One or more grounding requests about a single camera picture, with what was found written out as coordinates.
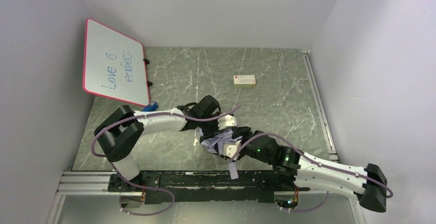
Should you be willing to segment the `light purple folding umbrella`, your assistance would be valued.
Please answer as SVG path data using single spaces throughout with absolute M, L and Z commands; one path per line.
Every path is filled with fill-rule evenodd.
M 238 171 L 237 171 L 237 167 L 235 162 L 239 159 L 241 159 L 240 157 L 238 157 L 237 160 L 234 160 L 233 158 L 228 158 L 226 156 L 223 155 L 223 145 L 226 142 L 236 142 L 241 140 L 241 147 L 243 144 L 246 143 L 246 141 L 253 135 L 253 132 L 251 130 L 250 127 L 248 126 L 237 126 L 237 127 L 232 127 L 232 128 L 228 128 L 225 130 L 221 130 L 219 131 L 215 136 L 213 136 L 212 138 L 204 138 L 201 137 L 201 130 L 199 130 L 199 134 L 200 134 L 200 138 L 199 138 L 199 143 L 200 145 L 205 148 L 208 152 L 218 155 L 219 157 L 222 157 L 223 159 L 225 159 L 228 162 L 228 167 L 229 167 L 229 173 L 230 173 L 230 179 L 231 180 L 235 180 L 239 178 L 238 175 Z

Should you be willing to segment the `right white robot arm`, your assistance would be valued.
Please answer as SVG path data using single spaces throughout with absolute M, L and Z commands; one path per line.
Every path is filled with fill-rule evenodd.
M 276 134 L 256 133 L 224 152 L 230 162 L 249 156 L 271 165 L 297 188 L 341 194 L 373 212 L 386 212 L 387 200 L 393 197 L 387 177 L 378 165 L 350 166 L 324 160 L 297 149 Z

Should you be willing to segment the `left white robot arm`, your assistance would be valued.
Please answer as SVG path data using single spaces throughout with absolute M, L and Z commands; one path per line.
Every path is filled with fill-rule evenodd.
M 132 188 L 135 184 L 143 184 L 142 172 L 131 156 L 140 137 L 199 129 L 203 136 L 211 138 L 236 124 L 233 114 L 222 113 L 219 102 L 210 95 L 198 103 L 191 102 L 164 111 L 134 111 L 124 105 L 95 130 L 91 152 L 96 157 L 106 158 Z

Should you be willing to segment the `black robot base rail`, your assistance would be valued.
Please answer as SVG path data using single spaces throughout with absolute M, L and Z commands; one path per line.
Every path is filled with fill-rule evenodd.
M 135 186 L 112 174 L 107 191 L 123 196 L 144 194 L 145 204 L 201 201 L 245 201 L 274 203 L 275 193 L 293 192 L 294 182 L 272 170 L 239 171 L 231 179 L 228 171 L 143 171 Z

